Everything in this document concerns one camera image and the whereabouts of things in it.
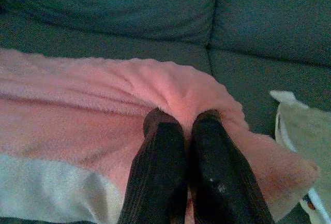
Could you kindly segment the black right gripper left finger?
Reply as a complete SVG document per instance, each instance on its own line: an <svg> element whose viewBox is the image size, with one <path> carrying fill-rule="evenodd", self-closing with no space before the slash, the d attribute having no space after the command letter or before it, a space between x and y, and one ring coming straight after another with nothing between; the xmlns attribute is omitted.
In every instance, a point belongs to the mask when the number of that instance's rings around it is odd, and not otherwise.
<svg viewBox="0 0 331 224"><path fill-rule="evenodd" d="M188 197L185 137L158 108L143 123L144 141L132 161L118 223L184 223Z"/></svg>

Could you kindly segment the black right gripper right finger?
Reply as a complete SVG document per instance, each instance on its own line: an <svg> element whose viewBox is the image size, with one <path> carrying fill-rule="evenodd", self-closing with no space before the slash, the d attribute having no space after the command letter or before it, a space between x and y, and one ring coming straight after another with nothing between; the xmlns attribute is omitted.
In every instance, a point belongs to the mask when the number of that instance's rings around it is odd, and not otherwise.
<svg viewBox="0 0 331 224"><path fill-rule="evenodd" d="M274 223L250 164L216 110L194 121L190 162L196 223Z"/></svg>

